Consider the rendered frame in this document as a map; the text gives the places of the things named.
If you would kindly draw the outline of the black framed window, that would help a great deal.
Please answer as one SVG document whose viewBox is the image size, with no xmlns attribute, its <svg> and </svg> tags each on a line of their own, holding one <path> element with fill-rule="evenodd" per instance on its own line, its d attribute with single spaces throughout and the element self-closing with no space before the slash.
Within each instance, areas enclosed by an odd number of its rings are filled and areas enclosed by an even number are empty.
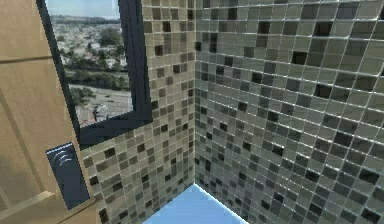
<svg viewBox="0 0 384 224">
<path fill-rule="evenodd" d="M 141 0 L 36 0 L 77 142 L 152 122 Z"/>
</svg>

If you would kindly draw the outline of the light wooden cupboard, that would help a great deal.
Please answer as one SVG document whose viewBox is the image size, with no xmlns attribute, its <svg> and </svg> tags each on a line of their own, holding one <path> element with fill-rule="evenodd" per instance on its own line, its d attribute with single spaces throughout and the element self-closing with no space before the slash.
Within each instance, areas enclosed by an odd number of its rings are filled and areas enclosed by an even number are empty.
<svg viewBox="0 0 384 224">
<path fill-rule="evenodd" d="M 46 151 L 76 144 L 36 0 L 0 0 L 0 224 L 101 224 L 69 210 Z"/>
</svg>

